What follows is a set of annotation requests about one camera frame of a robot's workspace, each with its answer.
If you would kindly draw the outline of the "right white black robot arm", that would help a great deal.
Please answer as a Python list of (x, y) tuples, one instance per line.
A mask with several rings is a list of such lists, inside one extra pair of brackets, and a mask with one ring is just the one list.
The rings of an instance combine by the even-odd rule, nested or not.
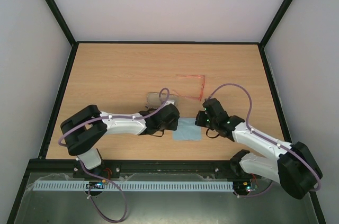
[(302, 142), (291, 144), (251, 127), (247, 120), (229, 116), (216, 98), (203, 103), (195, 125), (217, 133), (219, 137), (248, 146), (259, 156), (241, 150), (230, 160), (237, 177), (259, 175), (278, 184), (293, 198), (302, 199), (318, 185), (323, 174), (309, 148)]

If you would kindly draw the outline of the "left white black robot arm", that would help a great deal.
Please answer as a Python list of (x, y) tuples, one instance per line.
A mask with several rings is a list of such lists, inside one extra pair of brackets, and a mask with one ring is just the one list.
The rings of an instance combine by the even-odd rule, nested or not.
[(180, 112), (174, 104), (134, 114), (112, 114), (89, 105), (61, 123), (58, 143), (66, 147), (88, 171), (104, 169), (103, 159), (95, 144), (105, 135), (151, 135), (166, 130), (175, 131)]

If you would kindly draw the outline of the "striped sunglasses case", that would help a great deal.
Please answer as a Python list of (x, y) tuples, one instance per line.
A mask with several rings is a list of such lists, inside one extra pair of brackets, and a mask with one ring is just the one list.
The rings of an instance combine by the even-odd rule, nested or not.
[(162, 94), (159, 94), (159, 93), (156, 93), (156, 92), (149, 92), (148, 95), (147, 95), (147, 104), (146, 104), (146, 108), (148, 109), (157, 109), (159, 108), (162, 104), (166, 105), (166, 101), (168, 100), (174, 100), (175, 101), (175, 105), (174, 106), (177, 106), (178, 105), (178, 102), (179, 102), (179, 97), (176, 96), (176, 95), (172, 95), (170, 94), (168, 96), (167, 93), (162, 93)]

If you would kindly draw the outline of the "blue cleaning cloth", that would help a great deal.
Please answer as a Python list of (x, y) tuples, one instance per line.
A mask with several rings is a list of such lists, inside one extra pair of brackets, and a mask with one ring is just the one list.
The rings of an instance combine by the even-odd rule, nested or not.
[(172, 138), (175, 141), (200, 141), (202, 139), (201, 128), (195, 125), (195, 118), (179, 118)]

